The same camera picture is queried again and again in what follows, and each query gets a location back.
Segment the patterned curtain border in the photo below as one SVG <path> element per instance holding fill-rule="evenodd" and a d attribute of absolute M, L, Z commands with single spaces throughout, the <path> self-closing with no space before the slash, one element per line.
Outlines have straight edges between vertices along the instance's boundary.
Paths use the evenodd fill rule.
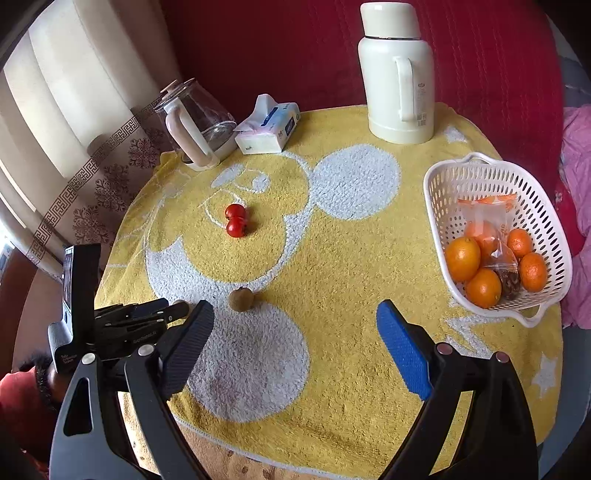
<path fill-rule="evenodd" d="M 37 227 L 33 235 L 33 243 L 29 247 L 27 258 L 35 265 L 38 265 L 43 259 L 46 253 L 45 245 L 47 245 L 47 242 L 55 233 L 54 228 L 57 226 L 61 217 L 64 216 L 68 208 L 72 206 L 74 200 L 78 197 L 78 191 L 99 171 L 99 166 L 105 158 L 138 128 L 142 127 L 144 122 L 155 113 L 154 107 L 160 100 L 161 97 L 156 98 L 149 105 L 135 113 L 132 118 L 125 122 L 108 140 L 96 149 L 84 166 L 68 181 L 65 188 L 43 216 L 39 227 Z"/>

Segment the yellow towel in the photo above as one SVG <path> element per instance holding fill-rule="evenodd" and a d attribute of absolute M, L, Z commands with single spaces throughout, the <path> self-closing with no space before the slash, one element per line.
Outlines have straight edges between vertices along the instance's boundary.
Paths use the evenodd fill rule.
<path fill-rule="evenodd" d="M 321 475 L 377 478 L 420 407 L 380 340 L 375 310 L 405 318 L 461 353 L 507 352 L 535 433 L 550 431 L 560 385 L 560 311 L 534 329 L 486 319 L 453 300 L 441 277 L 423 197 L 434 163 L 498 154 L 443 104 L 423 145 L 374 137 L 363 106 L 302 114 L 286 151 L 233 153 L 196 173 L 174 154 L 124 219 L 97 307 L 160 296 L 210 301 L 216 326 L 187 387 L 169 403 L 186 426 L 253 458 Z M 246 237 L 229 237 L 224 209 L 247 205 Z M 256 302 L 227 307 L 234 288 Z M 449 464 L 464 395 L 436 469 Z"/>

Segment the snack package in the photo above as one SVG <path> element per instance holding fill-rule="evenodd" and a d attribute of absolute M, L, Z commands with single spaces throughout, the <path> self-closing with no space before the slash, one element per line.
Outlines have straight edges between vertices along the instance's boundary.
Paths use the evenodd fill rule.
<path fill-rule="evenodd" d="M 520 288 L 518 263 L 506 245 L 506 239 L 515 213 L 517 194 L 457 202 L 466 220 L 464 236 L 474 237 L 480 247 L 480 266 L 496 272 L 504 298 L 516 298 Z"/>

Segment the red cherry tomato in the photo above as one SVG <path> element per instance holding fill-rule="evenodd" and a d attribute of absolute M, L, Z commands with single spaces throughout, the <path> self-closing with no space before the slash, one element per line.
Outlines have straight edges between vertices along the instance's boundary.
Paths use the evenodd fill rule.
<path fill-rule="evenodd" d="M 240 217 L 230 218 L 226 225 L 226 232 L 234 238 L 240 238 L 246 234 L 246 220 Z"/>
<path fill-rule="evenodd" d="M 239 203 L 233 203 L 226 208 L 226 219 L 234 217 L 246 218 L 246 209 Z"/>

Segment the kiwi fruit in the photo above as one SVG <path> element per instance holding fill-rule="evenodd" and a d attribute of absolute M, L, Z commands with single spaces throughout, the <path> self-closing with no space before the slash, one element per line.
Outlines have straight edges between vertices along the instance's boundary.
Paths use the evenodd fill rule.
<path fill-rule="evenodd" d="M 230 293 L 228 305 L 236 312 L 245 312 L 252 307 L 255 295 L 250 288 L 240 287 Z"/>

